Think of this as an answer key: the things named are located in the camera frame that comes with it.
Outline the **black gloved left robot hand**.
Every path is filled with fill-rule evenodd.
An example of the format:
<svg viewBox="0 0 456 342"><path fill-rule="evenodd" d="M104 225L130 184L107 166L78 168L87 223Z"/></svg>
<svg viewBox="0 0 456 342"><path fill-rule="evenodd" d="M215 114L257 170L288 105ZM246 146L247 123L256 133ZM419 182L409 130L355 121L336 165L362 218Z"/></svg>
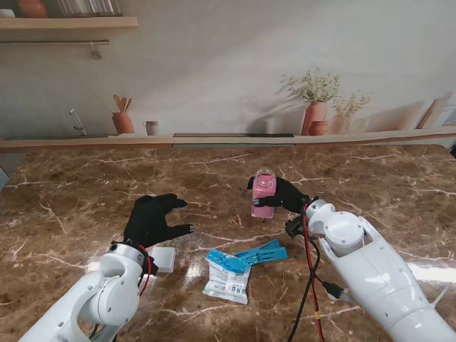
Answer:
<svg viewBox="0 0 456 342"><path fill-rule="evenodd" d="M166 216L173 210L186 207L187 203L175 194L155 197L145 195L135 201L130 218L123 232L123 242L145 248L166 242L195 231L192 224L169 226Z"/></svg>

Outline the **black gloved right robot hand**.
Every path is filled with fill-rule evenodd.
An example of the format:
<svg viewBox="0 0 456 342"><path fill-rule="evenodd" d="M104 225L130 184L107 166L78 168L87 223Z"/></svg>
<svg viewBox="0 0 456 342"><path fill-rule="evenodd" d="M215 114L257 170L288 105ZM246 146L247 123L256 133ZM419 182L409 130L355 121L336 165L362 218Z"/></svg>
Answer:
<svg viewBox="0 0 456 342"><path fill-rule="evenodd" d="M253 199L255 207L283 207L290 212L300 214L305 204L311 201L308 195L301 193L289 181L276 177L275 194Z"/></svg>

